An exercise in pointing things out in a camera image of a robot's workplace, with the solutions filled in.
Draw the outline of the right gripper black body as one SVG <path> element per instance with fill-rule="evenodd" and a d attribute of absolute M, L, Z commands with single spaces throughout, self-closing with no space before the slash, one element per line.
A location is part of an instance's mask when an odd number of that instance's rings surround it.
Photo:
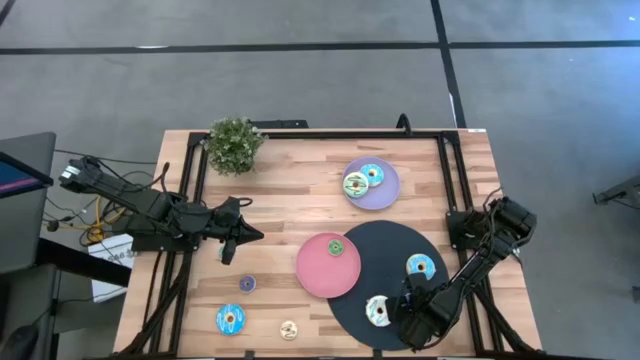
<path fill-rule="evenodd" d="M 399 339 L 410 348 L 435 346 L 448 334 L 448 308 L 435 302 L 399 308 Z"/>

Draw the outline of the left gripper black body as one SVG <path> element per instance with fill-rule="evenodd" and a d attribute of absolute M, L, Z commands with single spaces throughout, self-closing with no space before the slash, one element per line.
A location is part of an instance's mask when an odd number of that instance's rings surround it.
<path fill-rule="evenodd" d="M 240 239 L 240 199 L 227 198 L 221 205 L 208 208 L 199 203 L 198 210 L 203 212 L 206 222 L 197 231 L 203 238 L 215 238 L 222 242 Z"/>

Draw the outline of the large blue iced donut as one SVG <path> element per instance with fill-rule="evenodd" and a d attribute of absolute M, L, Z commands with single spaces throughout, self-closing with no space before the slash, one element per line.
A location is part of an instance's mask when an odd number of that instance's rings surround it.
<path fill-rule="evenodd" d="M 405 269 L 408 275 L 423 274 L 427 280 L 431 280 L 436 273 L 434 261 L 422 253 L 411 255 L 406 261 Z"/>
<path fill-rule="evenodd" d="M 367 178 L 370 187 L 377 187 L 384 181 L 384 171 L 377 164 L 365 164 L 361 167 L 360 172 Z"/>

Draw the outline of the large white iced donut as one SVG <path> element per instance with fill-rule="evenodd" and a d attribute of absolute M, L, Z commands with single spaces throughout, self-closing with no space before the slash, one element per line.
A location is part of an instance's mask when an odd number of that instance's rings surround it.
<path fill-rule="evenodd" d="M 375 295 L 367 300 L 365 313 L 369 322 L 375 327 L 386 327 L 391 324 L 384 295 Z"/>

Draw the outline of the large blue donut white drizzle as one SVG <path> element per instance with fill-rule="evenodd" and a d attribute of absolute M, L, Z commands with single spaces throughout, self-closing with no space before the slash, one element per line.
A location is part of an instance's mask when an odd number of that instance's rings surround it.
<path fill-rule="evenodd" d="M 246 313 L 239 304 L 223 305 L 216 315 L 218 331 L 225 336 L 238 335 L 245 327 Z"/>

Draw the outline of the large green donut chocolate drizzle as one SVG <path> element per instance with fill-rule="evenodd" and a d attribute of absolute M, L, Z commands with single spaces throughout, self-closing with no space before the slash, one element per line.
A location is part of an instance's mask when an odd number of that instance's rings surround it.
<path fill-rule="evenodd" d="M 351 172 L 343 179 L 343 191 L 351 198 L 359 198 L 369 190 L 368 178 L 361 172 Z"/>

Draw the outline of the black round woven placemat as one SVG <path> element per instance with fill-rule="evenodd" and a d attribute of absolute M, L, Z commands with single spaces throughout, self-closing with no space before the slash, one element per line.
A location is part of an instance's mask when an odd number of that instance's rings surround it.
<path fill-rule="evenodd" d="M 386 220 L 363 223 L 349 230 L 345 237 L 359 252 L 361 273 L 349 292 L 328 301 L 336 320 L 352 337 L 371 348 L 405 350 L 407 346 L 398 338 L 397 325 L 371 324 L 365 313 L 367 300 L 375 295 L 398 296 L 407 276 L 406 261 L 417 253 L 429 256 L 435 264 L 435 275 L 427 285 L 429 290 L 447 282 L 448 270 L 442 256 L 419 232 Z"/>

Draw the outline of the green potted plant black pot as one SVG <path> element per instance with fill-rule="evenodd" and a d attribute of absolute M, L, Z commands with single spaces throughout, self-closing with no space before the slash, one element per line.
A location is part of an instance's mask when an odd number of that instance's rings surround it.
<path fill-rule="evenodd" d="M 248 118 L 215 120 L 205 144 L 208 161 L 222 176 L 238 176 L 254 170 L 259 148 L 268 139 Z"/>

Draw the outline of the pink plate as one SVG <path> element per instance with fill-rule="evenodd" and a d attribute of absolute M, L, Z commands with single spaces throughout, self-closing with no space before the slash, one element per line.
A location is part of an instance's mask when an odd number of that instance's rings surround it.
<path fill-rule="evenodd" d="M 344 252 L 332 256 L 328 252 L 331 239 L 344 243 Z M 309 238 L 296 255 L 298 281 L 310 294 L 319 298 L 336 298 L 349 292 L 361 273 L 361 258 L 356 246 L 345 236 L 318 233 Z"/>

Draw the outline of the purple plate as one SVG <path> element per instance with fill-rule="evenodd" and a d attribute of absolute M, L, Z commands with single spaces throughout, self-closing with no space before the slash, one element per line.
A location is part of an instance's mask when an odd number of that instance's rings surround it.
<path fill-rule="evenodd" d="M 401 181 L 396 169 L 384 159 L 374 156 L 364 156 L 353 160 L 344 168 L 342 178 L 349 173 L 360 170 L 362 166 L 375 164 L 379 166 L 383 173 L 384 179 L 382 183 L 374 188 L 370 188 L 365 195 L 359 198 L 346 198 L 355 206 L 364 209 L 377 211 L 391 206 L 399 197 L 401 190 Z"/>

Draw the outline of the black flat bar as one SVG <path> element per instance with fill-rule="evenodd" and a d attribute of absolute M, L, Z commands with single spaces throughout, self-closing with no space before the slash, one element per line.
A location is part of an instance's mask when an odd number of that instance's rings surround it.
<path fill-rule="evenodd" d="M 251 124 L 258 129 L 308 129 L 306 120 L 267 120 L 253 121 Z"/>

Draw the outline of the white printed carton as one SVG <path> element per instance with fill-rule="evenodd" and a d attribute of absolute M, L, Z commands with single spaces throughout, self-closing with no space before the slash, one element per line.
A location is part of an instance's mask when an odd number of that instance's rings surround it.
<path fill-rule="evenodd" d="M 136 253 L 132 250 L 132 243 L 133 238 L 130 235 L 121 234 L 90 245 L 88 252 L 93 257 L 132 269 L 136 257 Z M 126 288 L 123 286 L 98 280 L 92 280 L 91 285 L 94 303 L 102 303 L 126 293 Z"/>

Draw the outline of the dark grey computer cart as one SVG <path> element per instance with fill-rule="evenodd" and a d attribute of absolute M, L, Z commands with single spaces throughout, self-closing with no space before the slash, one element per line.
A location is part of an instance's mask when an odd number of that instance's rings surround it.
<path fill-rule="evenodd" d="M 55 142 L 52 132 L 9 138 L 0 152 L 50 177 Z M 0 274 L 35 263 L 47 188 L 0 199 Z"/>

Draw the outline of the tilted display screen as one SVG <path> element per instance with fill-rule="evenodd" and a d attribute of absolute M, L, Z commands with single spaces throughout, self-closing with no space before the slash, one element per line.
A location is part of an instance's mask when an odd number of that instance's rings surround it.
<path fill-rule="evenodd" d="M 0 199 L 41 190 L 53 184 L 48 175 L 0 152 Z"/>

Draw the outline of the dark grey stand leg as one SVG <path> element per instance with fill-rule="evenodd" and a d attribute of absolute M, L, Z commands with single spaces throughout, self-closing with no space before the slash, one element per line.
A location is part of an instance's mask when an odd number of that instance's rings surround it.
<path fill-rule="evenodd" d="M 613 185 L 604 191 L 593 193 L 595 204 L 616 202 L 631 209 L 640 210 L 640 175 Z"/>

